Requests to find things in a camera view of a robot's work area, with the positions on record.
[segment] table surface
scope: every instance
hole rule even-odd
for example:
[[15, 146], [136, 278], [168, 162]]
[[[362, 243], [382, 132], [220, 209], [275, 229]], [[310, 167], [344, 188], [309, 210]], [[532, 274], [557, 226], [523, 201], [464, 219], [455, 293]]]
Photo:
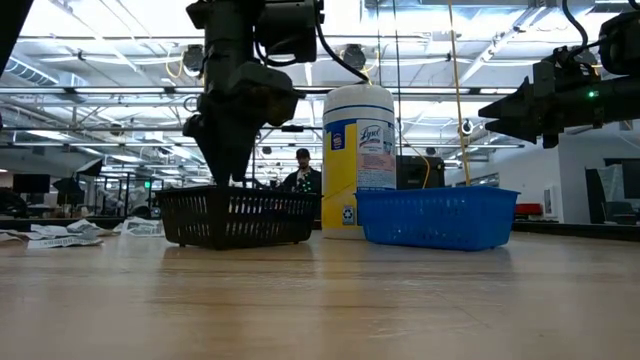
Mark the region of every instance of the table surface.
[[0, 359], [638, 359], [640, 245], [0, 244]]

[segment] yellow pole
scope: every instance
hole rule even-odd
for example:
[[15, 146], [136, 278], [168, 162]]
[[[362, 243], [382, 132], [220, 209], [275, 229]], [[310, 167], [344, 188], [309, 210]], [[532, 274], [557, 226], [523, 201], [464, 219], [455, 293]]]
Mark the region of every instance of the yellow pole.
[[469, 173], [469, 159], [467, 158], [467, 147], [464, 143], [462, 133], [462, 106], [460, 104], [460, 80], [458, 78], [458, 55], [456, 54], [456, 31], [453, 26], [453, 0], [449, 0], [449, 21], [451, 22], [451, 50], [453, 53], [453, 76], [456, 84], [456, 100], [458, 102], [458, 136], [460, 137], [460, 149], [462, 151], [462, 164], [467, 186], [471, 185], [471, 175]]

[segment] wire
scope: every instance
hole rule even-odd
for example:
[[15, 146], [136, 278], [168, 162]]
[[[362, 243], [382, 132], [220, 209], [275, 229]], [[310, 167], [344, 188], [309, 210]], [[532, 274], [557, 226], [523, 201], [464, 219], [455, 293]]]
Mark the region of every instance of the wire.
[[365, 72], [365, 73], [368, 73], [369, 71], [373, 70], [373, 68], [376, 67], [379, 62], [380, 62], [380, 53], [376, 51], [376, 62], [374, 62], [373, 65], [371, 65], [370, 68], [362, 69], [362, 71]]
[[453, 0], [449, 0], [449, 22], [451, 23], [451, 52], [453, 55], [453, 76], [456, 85], [456, 102], [458, 104], [458, 136], [460, 137], [460, 148], [462, 151], [462, 164], [464, 165], [464, 175], [467, 186], [471, 186], [471, 174], [469, 173], [469, 159], [467, 158], [467, 147], [464, 144], [462, 134], [462, 105], [460, 103], [460, 79], [458, 77], [458, 55], [456, 53], [456, 34], [453, 26]]
[[164, 67], [167, 70], [167, 74], [169, 74], [169, 76], [171, 76], [174, 79], [179, 78], [180, 76], [182, 76], [182, 68], [184, 67], [184, 51], [182, 52], [182, 54], [180, 54], [180, 70], [178, 70], [178, 75], [174, 74], [171, 72], [171, 69], [169, 68], [169, 59], [171, 57], [171, 50], [167, 51], [167, 61], [165, 61], [164, 63]]
[[567, 55], [567, 59], [573, 59], [574, 57], [576, 57], [576, 55], [582, 53], [583, 51], [590, 49], [592, 47], [596, 47], [596, 46], [600, 46], [602, 44], [605, 44], [607, 42], [609, 42], [611, 40], [611, 38], [602, 38], [594, 43], [591, 43], [589, 45], [585, 45], [585, 46], [579, 46], [573, 50], [571, 50], [569, 52], [569, 55]]
[[324, 33], [322, 32], [322, 26], [320, 26], [320, 13], [318, 13], [318, 15], [316, 16], [316, 31], [318, 32], [318, 39], [320, 40], [320, 44], [322, 44], [322, 47], [324, 48], [324, 50], [327, 52], [327, 54], [329, 54], [329, 56], [335, 62], [340, 64], [340, 66], [345, 68], [347, 71], [349, 71], [353, 75], [357, 76], [360, 80], [364, 82], [369, 81], [366, 75], [354, 69], [353, 66], [350, 66], [349, 64], [344, 62], [344, 60], [340, 59], [340, 57], [336, 55], [336, 53], [331, 49], [331, 46], [329, 46], [329, 44], [327, 43], [327, 39], [324, 38]]
[[562, 0], [562, 12], [564, 13], [564, 16], [567, 17], [567, 20], [569, 20], [571, 25], [573, 25], [576, 28], [576, 30], [578, 30], [578, 32], [580, 33], [580, 37], [582, 38], [581, 47], [584, 48], [589, 43], [589, 36], [587, 35], [587, 31], [584, 29], [584, 27], [580, 25], [578, 20], [576, 20], [576, 18], [571, 14], [571, 11], [569, 11], [568, 2], [569, 2], [568, 0]]
[[262, 61], [262, 63], [265, 66], [285, 67], [285, 66], [295, 65], [297, 63], [296, 59], [292, 59], [292, 60], [288, 60], [288, 61], [274, 61], [274, 60], [269, 59], [268, 57], [266, 57], [262, 53], [262, 49], [260, 48], [260, 44], [257, 41], [254, 42], [254, 47], [256, 49], [256, 54], [258, 54], [258, 58], [260, 58], [260, 61]]

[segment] blue basket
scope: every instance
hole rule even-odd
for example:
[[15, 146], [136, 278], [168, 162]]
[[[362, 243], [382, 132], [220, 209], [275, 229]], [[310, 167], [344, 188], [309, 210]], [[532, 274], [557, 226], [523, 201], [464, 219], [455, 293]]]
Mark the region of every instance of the blue basket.
[[367, 240], [464, 251], [509, 241], [517, 197], [484, 186], [356, 193]]

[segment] ceiling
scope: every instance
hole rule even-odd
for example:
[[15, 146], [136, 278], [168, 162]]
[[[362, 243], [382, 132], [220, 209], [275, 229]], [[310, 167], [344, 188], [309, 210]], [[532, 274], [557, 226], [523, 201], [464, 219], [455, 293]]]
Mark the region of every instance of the ceiling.
[[[180, 66], [181, 54], [187, 46], [203, 43], [202, 31], [193, 27], [185, 12], [191, 0], [69, 0], [67, 12], [52, 4], [56, 1], [63, 2], [35, 0], [12, 56], [14, 65], [35, 71], [38, 76], [25, 80], [24, 73], [9, 71], [8, 66], [0, 78], [1, 86], [32, 88], [47, 80], [54, 86], [74, 87], [200, 85], [200, 80], [189, 76]], [[414, 144], [455, 143], [458, 109], [455, 96], [447, 89], [454, 86], [451, 25], [448, 8], [444, 6], [447, 2], [395, 1], [394, 11], [391, 0], [325, 0], [323, 30], [327, 41], [336, 53], [347, 44], [361, 45], [372, 82], [394, 89], [396, 112], [405, 124], [407, 141]], [[531, 64], [551, 54], [556, 47], [579, 44], [578, 32], [564, 15], [556, 7], [543, 6], [545, 3], [552, 2], [454, 1], [460, 86], [484, 89], [486, 95], [463, 96], [463, 118], [481, 125], [485, 120], [478, 118], [478, 109], [518, 87], [524, 77], [531, 74]], [[570, 3], [570, 9], [591, 39], [597, 38], [604, 21], [624, 11], [622, 6], [616, 5], [621, 1], [572, 0]], [[357, 80], [321, 50], [317, 62], [283, 70], [296, 86], [301, 87], [338, 87]], [[41, 79], [40, 82], [34, 83], [35, 78]], [[413, 88], [422, 90], [411, 95]], [[491, 89], [499, 94], [486, 94]], [[5, 120], [8, 126], [66, 127], [74, 124], [88, 130], [63, 136], [86, 143], [135, 143], [148, 139], [168, 143], [188, 141], [181, 138], [179, 127], [190, 115], [188, 109], [193, 107], [191, 100], [185, 106], [185, 101], [192, 97], [190, 94], [122, 94], [117, 89], [112, 93], [86, 95], [82, 104], [55, 95], [25, 93], [5, 94], [0, 96], [0, 101], [5, 103], [4, 110], [13, 111], [13, 115], [16, 115], [16, 109], [21, 109], [17, 115], [22, 116]], [[398, 93], [405, 94], [401, 101], [398, 101]], [[323, 106], [324, 96], [301, 101], [291, 123], [322, 126]], [[165, 130], [125, 132], [118, 136], [90, 130], [115, 123], [136, 128], [160, 126]], [[474, 139], [478, 141], [509, 141], [492, 138], [481, 126], [476, 126], [475, 131]], [[288, 144], [309, 145], [314, 158], [320, 160], [322, 157], [321, 132], [273, 131], [268, 137], [267, 132], [262, 132], [262, 141], [271, 144], [274, 151], [270, 155], [258, 153], [258, 158], [262, 158], [260, 169], [263, 174], [256, 177], [273, 178], [276, 176], [273, 169], [281, 169], [280, 172], [286, 174], [295, 168], [295, 162], [291, 161], [295, 147]], [[58, 141], [24, 132], [17, 134], [16, 141], [34, 140]], [[104, 154], [114, 152], [108, 148], [96, 150]], [[174, 155], [159, 153], [157, 149], [136, 149], [135, 153], [155, 165], [196, 166], [200, 163], [202, 155], [197, 148], [181, 150], [191, 155], [182, 159], [177, 156], [178, 161], [174, 161]], [[134, 155], [131, 149], [118, 151]], [[453, 156], [451, 149], [441, 149], [440, 153], [455, 160], [455, 150]], [[283, 166], [284, 160], [291, 165]]]

